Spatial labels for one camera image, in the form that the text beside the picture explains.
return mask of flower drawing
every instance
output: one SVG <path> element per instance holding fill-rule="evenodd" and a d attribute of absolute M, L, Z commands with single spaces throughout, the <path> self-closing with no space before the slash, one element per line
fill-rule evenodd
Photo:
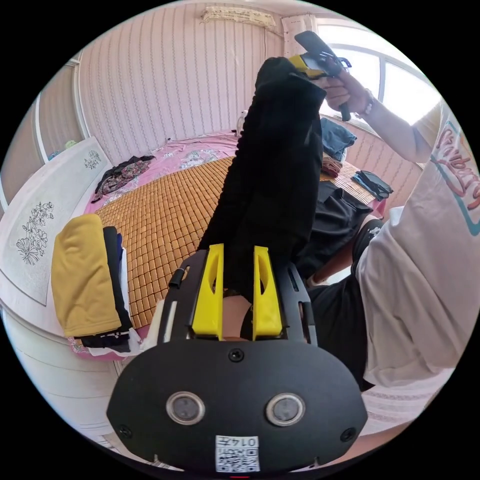
<path fill-rule="evenodd" d="M 85 168 L 94 170 L 97 168 L 97 165 L 101 163 L 100 155 L 95 150 L 90 150 L 88 152 L 88 158 L 84 159 Z"/>
<path fill-rule="evenodd" d="M 16 248 L 20 253 L 21 259 L 27 265 L 35 265 L 39 258 L 45 254 L 45 248 L 47 248 L 49 239 L 47 232 L 40 227 L 43 227 L 47 220 L 54 218 L 53 209 L 54 205 L 51 201 L 48 203 L 40 202 L 31 209 L 28 221 L 21 226 L 25 230 L 25 238 L 20 238 L 17 241 Z"/>

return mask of wristwatch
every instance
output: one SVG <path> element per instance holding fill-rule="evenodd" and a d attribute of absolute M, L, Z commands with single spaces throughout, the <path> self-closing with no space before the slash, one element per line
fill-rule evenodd
<path fill-rule="evenodd" d="M 355 116 L 358 119 L 364 119 L 365 117 L 368 117 L 370 115 L 370 112 L 372 111 L 372 107 L 374 106 L 374 103 L 375 103 L 374 94 L 368 88 L 366 88 L 365 91 L 366 91 L 366 94 L 368 95 L 368 100 L 367 100 L 365 110 L 363 112 L 360 112 L 360 113 L 355 113 Z"/>

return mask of yellow folded shirt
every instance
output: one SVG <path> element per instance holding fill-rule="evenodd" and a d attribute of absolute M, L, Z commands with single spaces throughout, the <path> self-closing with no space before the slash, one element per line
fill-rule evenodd
<path fill-rule="evenodd" d="M 121 326 L 98 215 L 73 218 L 56 236 L 51 291 L 66 337 L 97 335 Z"/>

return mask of hand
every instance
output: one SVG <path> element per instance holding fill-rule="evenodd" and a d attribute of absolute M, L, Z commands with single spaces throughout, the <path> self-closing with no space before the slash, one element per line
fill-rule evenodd
<path fill-rule="evenodd" d="M 321 77 L 313 80 L 313 83 L 326 91 L 328 106 L 340 111 L 340 105 L 345 102 L 348 111 L 362 114 L 369 104 L 369 94 L 362 84 L 345 70 L 338 77 Z"/>

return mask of white t-shirt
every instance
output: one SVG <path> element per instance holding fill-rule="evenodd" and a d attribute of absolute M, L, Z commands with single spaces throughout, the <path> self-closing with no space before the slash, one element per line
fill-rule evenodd
<path fill-rule="evenodd" d="M 424 130 L 430 161 L 356 273 L 368 338 L 364 378 L 384 387 L 455 368 L 480 310 L 479 169 L 446 104 L 437 135 L 429 141 Z"/>

